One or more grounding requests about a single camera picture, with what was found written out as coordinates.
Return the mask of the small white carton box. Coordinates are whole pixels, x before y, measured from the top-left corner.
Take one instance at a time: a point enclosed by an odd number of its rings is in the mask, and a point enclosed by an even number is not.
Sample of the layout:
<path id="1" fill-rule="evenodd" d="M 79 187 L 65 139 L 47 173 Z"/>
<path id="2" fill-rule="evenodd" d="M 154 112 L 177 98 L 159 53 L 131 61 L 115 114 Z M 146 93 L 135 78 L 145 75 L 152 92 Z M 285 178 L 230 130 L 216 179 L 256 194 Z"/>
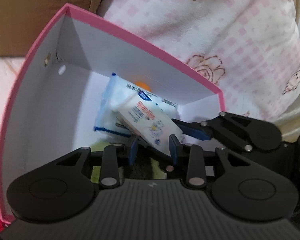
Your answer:
<path id="1" fill-rule="evenodd" d="M 118 105 L 114 113 L 133 134 L 169 157 L 170 135 L 175 135 L 178 140 L 183 138 L 181 129 L 143 90 Z"/>

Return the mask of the blue white wipes pack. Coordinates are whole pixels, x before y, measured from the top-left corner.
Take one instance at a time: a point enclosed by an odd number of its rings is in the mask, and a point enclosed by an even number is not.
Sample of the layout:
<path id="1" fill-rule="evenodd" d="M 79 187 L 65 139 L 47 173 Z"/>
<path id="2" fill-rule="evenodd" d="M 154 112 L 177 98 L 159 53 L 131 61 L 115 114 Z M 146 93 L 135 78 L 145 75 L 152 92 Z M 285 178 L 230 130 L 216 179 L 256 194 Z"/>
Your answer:
<path id="1" fill-rule="evenodd" d="M 106 86 L 106 90 L 102 94 L 100 109 L 94 124 L 94 131 L 129 137 L 130 131 L 119 122 L 115 112 L 120 104 L 141 90 L 170 118 L 178 117 L 178 105 L 176 103 L 161 98 L 152 93 L 152 91 L 144 90 L 113 73 Z"/>

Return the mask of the orange ball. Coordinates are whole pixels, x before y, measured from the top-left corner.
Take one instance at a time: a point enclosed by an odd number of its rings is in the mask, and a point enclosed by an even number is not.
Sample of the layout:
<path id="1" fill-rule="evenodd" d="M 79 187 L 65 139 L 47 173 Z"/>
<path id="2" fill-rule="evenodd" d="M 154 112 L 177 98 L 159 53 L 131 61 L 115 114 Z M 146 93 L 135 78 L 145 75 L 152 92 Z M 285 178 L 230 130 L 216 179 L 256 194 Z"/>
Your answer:
<path id="1" fill-rule="evenodd" d="M 135 84 L 136 86 L 138 86 L 138 87 L 144 89 L 144 90 L 149 91 L 149 92 L 152 91 L 151 87 L 150 87 L 149 85 L 147 85 L 146 83 L 144 83 L 144 82 L 136 81 L 134 84 Z"/>

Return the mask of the pink cardboard box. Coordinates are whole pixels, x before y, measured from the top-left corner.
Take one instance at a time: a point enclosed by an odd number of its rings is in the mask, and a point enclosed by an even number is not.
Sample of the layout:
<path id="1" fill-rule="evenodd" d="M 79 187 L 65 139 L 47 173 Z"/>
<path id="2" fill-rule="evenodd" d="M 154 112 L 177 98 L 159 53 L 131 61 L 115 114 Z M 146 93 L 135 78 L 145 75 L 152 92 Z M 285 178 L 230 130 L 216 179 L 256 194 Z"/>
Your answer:
<path id="1" fill-rule="evenodd" d="M 103 18 L 66 4 L 37 37 L 11 89 L 0 129 L 0 219 L 14 220 L 15 179 L 104 138 L 94 123 L 111 74 L 141 81 L 178 105 L 181 119 L 212 119 L 223 92 L 175 57 Z"/>

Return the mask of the pink white checkered pillow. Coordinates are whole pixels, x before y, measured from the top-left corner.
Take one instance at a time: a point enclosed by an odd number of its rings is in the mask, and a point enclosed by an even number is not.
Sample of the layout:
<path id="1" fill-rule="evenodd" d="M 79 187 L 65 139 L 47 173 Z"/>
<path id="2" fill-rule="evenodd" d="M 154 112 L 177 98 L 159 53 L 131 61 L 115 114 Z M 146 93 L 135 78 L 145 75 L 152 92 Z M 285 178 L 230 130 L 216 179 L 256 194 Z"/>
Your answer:
<path id="1" fill-rule="evenodd" d="M 97 13 L 219 87 L 231 113 L 272 121 L 300 94 L 293 0 L 103 0 Z"/>

